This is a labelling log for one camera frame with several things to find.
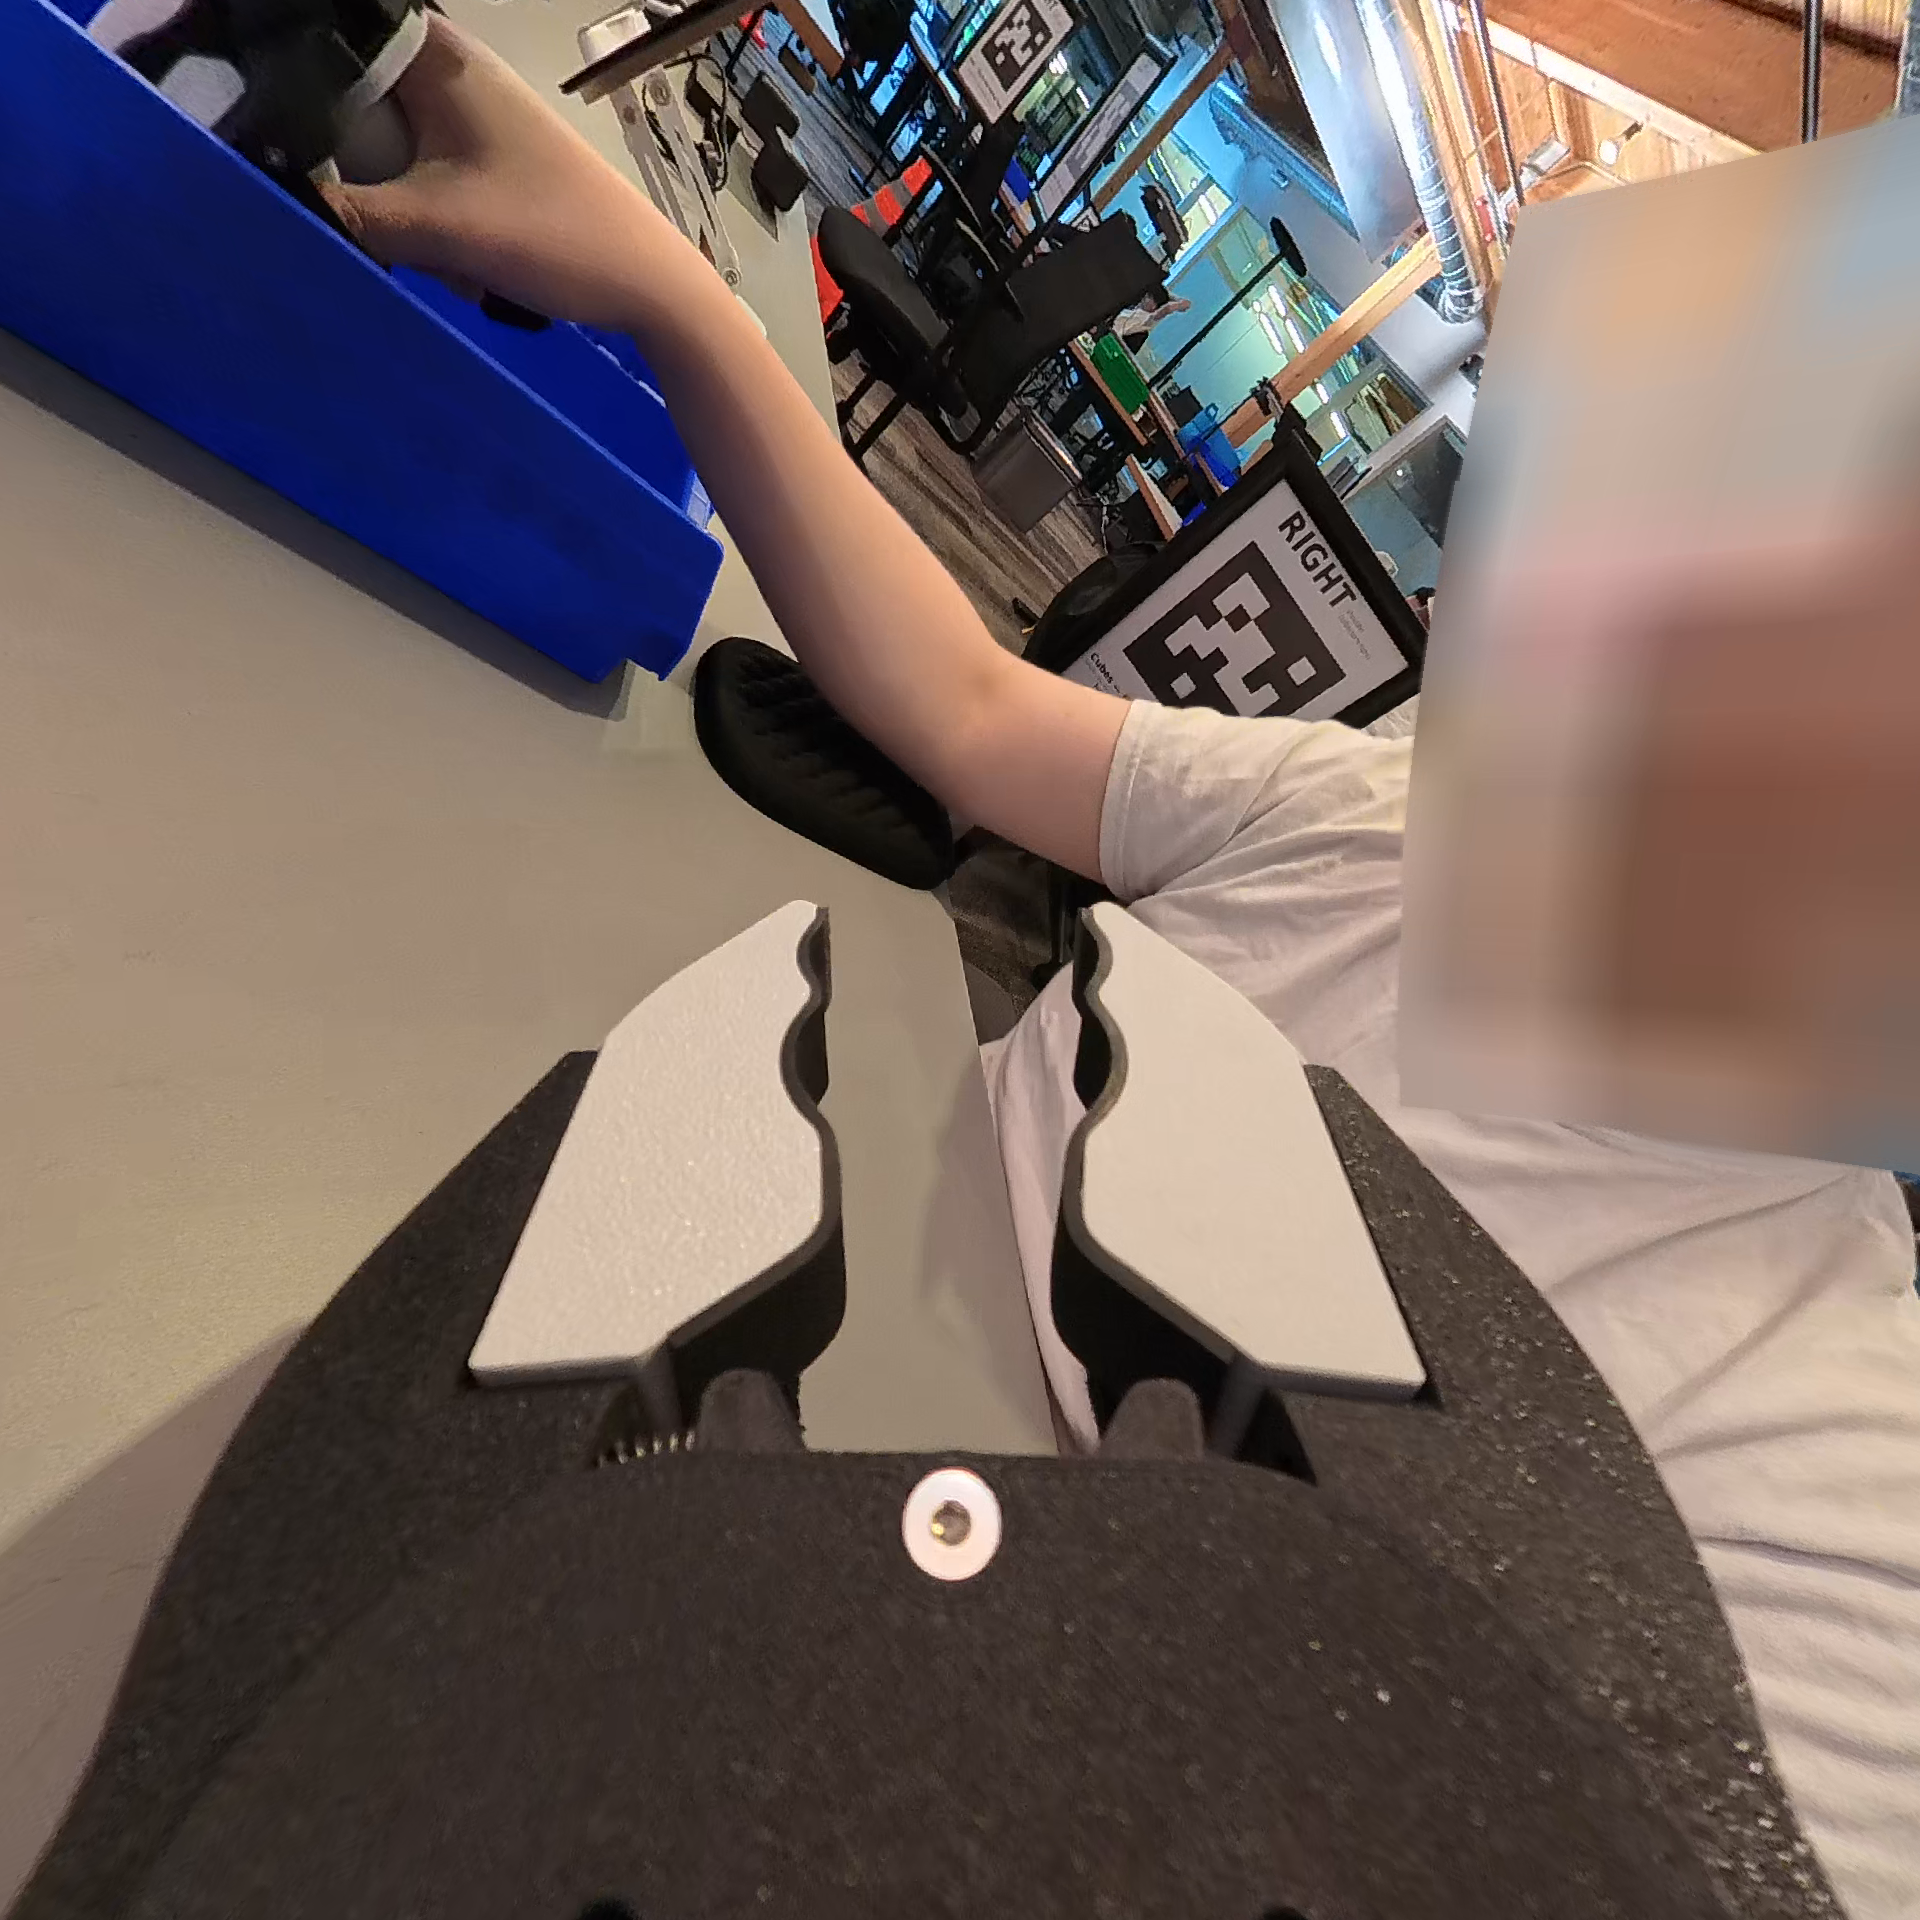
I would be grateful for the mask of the person's right hand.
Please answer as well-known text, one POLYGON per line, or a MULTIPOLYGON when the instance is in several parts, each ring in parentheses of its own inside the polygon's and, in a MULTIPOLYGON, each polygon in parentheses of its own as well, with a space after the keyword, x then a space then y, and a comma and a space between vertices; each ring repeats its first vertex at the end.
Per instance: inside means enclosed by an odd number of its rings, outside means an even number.
POLYGON ((684 237, 497 53, 431 13, 392 100, 409 168, 321 186, 372 259, 568 325, 656 313, 684 237))

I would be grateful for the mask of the silver ventilation duct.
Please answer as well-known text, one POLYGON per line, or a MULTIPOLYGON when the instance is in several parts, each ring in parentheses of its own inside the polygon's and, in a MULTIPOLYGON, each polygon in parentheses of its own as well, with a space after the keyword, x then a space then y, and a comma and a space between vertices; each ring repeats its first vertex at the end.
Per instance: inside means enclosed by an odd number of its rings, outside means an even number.
POLYGON ((1439 313, 1448 325, 1492 329, 1507 240, 1458 37, 1445 5, 1383 9, 1399 71, 1396 131, 1445 286, 1439 313))

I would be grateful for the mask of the black office chair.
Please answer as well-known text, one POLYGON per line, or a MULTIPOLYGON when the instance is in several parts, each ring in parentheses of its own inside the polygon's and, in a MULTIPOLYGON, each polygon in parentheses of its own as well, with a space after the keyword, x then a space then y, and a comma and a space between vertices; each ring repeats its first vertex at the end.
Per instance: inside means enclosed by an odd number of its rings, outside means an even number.
POLYGON ((1046 363, 1164 286, 1163 259, 1127 212, 1052 237, 1051 249, 988 269, 945 319, 881 230, 847 206, 822 212, 814 240, 838 290, 828 360, 860 364, 855 392, 836 407, 855 464, 904 412, 953 452, 980 452, 1046 363))

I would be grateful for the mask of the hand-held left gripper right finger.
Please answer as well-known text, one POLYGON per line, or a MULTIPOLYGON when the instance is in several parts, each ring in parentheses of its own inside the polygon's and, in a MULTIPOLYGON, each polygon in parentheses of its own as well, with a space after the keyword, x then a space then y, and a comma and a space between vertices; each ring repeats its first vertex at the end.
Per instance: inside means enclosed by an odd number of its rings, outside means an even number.
POLYGON ((1211 1449, 1285 1395, 1410 1404, 1428 1369, 1294 1045, 1131 910, 1082 910, 1071 969, 1082 1114, 1051 1315, 1102 1429, 1187 1387, 1211 1449))

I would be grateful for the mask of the blue plastic bin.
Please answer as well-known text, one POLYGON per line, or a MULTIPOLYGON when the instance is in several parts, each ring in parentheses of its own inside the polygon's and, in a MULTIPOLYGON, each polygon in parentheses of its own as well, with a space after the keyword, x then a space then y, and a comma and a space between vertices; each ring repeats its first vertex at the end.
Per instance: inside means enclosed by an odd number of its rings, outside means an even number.
POLYGON ((722 565, 637 348, 387 273, 60 5, 4 5, 2 325, 589 682, 722 565))

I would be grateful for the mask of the person's right forearm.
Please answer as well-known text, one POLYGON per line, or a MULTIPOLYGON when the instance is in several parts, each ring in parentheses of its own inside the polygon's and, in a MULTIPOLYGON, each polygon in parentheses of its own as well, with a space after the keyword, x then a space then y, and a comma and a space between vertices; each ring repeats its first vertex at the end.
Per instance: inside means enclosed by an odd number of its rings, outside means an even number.
POLYGON ((649 203, 625 329, 801 667, 866 742, 974 829, 1086 881, 1127 707, 1001 646, 847 455, 739 298, 649 203))

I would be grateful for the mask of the red office chair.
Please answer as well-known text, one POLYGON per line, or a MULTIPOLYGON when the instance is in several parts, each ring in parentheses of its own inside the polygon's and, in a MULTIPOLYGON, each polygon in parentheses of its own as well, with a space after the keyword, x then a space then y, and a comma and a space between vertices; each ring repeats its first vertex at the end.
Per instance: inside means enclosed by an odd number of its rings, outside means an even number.
POLYGON ((820 223, 811 237, 811 260, 814 290, 819 298, 819 316, 825 329, 830 329, 847 305, 847 288, 835 269, 835 251, 830 243, 840 237, 849 224, 873 228, 877 239, 887 239, 914 214, 914 211, 935 190, 935 168, 926 156, 912 159, 904 173, 884 180, 873 194, 852 206, 826 206, 820 223))

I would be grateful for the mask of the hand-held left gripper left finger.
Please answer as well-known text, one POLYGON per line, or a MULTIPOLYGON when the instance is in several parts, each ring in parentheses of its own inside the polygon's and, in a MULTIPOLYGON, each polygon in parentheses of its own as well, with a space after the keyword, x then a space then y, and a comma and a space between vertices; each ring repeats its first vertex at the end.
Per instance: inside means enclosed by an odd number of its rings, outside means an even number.
POLYGON ((633 1387, 659 1438, 733 1372, 798 1403, 847 1317, 830 1005, 830 914, 791 901, 612 1027, 469 1353, 475 1384, 633 1387))

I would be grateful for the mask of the grey metal cabinet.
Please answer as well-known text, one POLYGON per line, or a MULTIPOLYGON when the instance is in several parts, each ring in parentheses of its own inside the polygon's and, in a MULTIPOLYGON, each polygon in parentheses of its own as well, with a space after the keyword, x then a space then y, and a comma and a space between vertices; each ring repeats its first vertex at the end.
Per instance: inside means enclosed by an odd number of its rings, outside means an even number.
POLYGON ((976 491, 1019 537, 1030 537, 1085 484, 1068 445, 1028 409, 982 443, 971 469, 976 491))

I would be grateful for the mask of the small printed tag sign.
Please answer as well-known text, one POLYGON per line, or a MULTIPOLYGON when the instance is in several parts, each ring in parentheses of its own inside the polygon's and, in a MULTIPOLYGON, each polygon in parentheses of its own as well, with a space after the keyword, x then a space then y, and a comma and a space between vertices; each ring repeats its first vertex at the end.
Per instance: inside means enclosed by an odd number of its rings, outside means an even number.
POLYGON ((957 67, 972 116, 992 129, 1014 114, 1082 22, 1071 2, 998 5, 957 67))

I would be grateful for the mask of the large framed printed tag sign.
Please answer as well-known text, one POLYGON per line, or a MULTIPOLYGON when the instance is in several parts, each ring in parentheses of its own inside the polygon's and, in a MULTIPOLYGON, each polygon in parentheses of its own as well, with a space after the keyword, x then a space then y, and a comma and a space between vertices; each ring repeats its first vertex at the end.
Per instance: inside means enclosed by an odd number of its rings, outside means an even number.
POLYGON ((1133 702, 1368 728, 1420 695, 1426 650, 1405 586, 1310 446, 1281 431, 1171 540, 1062 588, 1023 654, 1133 702))

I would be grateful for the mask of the white metal frame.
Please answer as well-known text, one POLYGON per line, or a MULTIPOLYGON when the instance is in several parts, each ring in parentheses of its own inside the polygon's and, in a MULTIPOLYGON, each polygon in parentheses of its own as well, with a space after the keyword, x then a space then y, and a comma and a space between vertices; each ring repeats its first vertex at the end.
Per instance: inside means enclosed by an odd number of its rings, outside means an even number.
POLYGON ((646 197, 739 295, 739 251, 708 177, 699 127, 675 80, 664 71, 650 72, 615 91, 611 102, 646 197))

